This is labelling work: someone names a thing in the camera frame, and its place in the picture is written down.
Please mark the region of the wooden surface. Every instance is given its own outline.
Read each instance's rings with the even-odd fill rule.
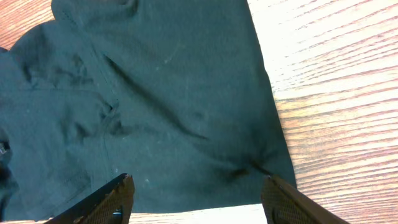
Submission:
[[[398,223],[398,1],[249,0],[301,192],[350,223]],[[52,18],[0,0],[0,46]],[[261,206],[131,223],[265,223]]]

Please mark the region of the wooden table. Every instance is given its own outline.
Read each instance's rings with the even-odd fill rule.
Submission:
[[[398,223],[398,1],[249,3],[299,190],[350,223]],[[9,48],[52,19],[50,0],[0,0],[0,15]],[[131,223],[265,223],[261,209],[134,214]]]

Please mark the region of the dark green fabric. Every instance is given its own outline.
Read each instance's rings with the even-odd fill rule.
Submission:
[[[245,0],[52,10],[0,54],[8,220],[57,215],[123,172],[135,212],[259,203],[262,169],[295,186]]]

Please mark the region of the t-shirt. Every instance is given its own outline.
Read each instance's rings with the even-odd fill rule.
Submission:
[[[264,170],[295,186],[245,0],[52,10],[0,53],[6,220],[58,215],[121,173],[146,213],[260,203]]]

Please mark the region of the garment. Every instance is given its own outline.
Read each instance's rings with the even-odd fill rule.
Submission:
[[[134,212],[260,203],[262,170],[295,186],[245,0],[52,10],[0,54],[0,141],[18,185],[7,220],[58,215],[123,172]]]

